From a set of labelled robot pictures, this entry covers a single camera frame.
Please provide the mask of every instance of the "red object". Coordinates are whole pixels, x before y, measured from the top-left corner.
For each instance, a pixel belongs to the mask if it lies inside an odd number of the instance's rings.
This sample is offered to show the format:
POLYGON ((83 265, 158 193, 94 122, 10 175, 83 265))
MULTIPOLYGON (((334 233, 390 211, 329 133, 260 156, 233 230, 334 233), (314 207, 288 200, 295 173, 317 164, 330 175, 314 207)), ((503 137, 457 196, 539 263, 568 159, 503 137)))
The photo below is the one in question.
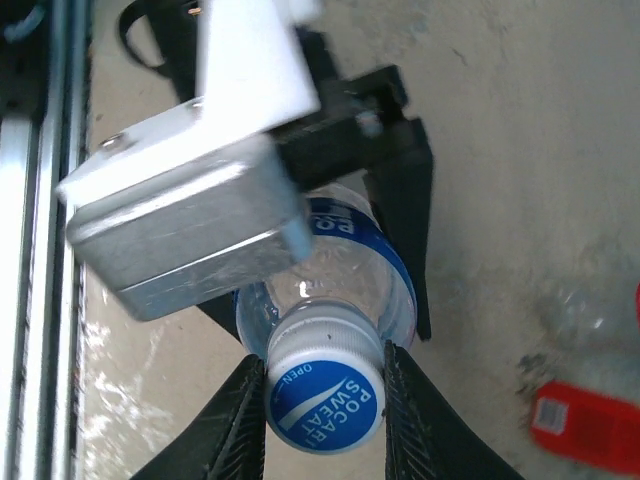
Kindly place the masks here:
POLYGON ((640 475, 640 408, 561 382, 540 388, 533 438, 559 455, 621 475, 640 475))

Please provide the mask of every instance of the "water bottle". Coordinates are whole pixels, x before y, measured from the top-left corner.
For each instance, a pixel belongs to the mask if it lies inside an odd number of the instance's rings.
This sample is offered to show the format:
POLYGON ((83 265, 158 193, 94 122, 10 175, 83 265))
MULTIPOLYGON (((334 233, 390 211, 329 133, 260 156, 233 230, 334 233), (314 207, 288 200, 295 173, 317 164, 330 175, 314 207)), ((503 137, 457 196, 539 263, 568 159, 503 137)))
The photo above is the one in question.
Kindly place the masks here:
POLYGON ((639 281, 618 273, 554 282, 539 302, 544 326, 576 353, 640 355, 639 281))
POLYGON ((384 342, 409 347, 416 300, 363 197, 332 184, 308 204, 311 257, 236 292, 236 319, 243 345, 266 361, 271 428, 299 450, 336 454, 381 425, 384 342))

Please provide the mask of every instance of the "blue bottle label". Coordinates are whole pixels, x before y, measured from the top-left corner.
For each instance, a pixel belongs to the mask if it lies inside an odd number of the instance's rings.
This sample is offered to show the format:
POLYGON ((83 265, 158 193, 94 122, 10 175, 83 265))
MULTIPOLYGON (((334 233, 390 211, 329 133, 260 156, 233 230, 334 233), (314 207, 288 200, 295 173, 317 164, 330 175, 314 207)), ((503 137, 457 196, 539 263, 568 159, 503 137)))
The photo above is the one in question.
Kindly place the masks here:
POLYGON ((276 382, 269 407, 272 427, 303 449, 332 452, 361 440, 376 424, 371 383, 340 362, 303 363, 276 382))
POLYGON ((409 290, 413 305, 417 305, 407 268, 373 220, 351 205, 333 198, 311 198, 309 204, 314 235, 346 238, 382 255, 398 272, 409 290))

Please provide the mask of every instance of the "concrete floor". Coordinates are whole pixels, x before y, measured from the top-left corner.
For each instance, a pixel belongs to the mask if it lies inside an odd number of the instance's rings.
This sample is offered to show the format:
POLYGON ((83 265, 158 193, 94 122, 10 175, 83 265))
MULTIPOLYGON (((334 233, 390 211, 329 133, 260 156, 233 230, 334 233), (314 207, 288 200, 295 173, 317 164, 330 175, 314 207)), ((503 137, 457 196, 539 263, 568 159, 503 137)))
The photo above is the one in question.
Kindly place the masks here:
MULTIPOLYGON (((175 102, 117 45, 126 3, 96 1, 94 147, 175 102)), ((145 28, 134 38, 153 56, 145 28)), ((348 74, 399 64, 431 137, 434 337, 414 357, 527 479, 616 478, 539 450, 526 421, 531 392, 552 377, 640 400, 637 362, 556 351, 534 309, 545 281, 640 265, 640 3, 328 0, 320 28, 348 74)), ((195 309, 138 324, 91 276, 87 292, 81 467, 123 479, 244 352, 195 309)), ((382 479, 383 465, 382 433, 333 458, 267 438, 267 480, 382 479)))

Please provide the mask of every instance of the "white bottle cap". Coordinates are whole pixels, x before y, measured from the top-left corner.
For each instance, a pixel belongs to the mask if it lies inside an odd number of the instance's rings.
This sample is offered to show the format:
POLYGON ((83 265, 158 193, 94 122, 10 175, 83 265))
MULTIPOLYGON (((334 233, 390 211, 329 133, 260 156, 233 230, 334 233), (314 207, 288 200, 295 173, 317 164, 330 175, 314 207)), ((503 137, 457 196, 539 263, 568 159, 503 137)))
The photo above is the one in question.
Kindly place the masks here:
POLYGON ((369 441, 385 408, 384 351, 355 307, 313 301, 287 316, 269 341, 265 409, 273 431, 309 453, 369 441))

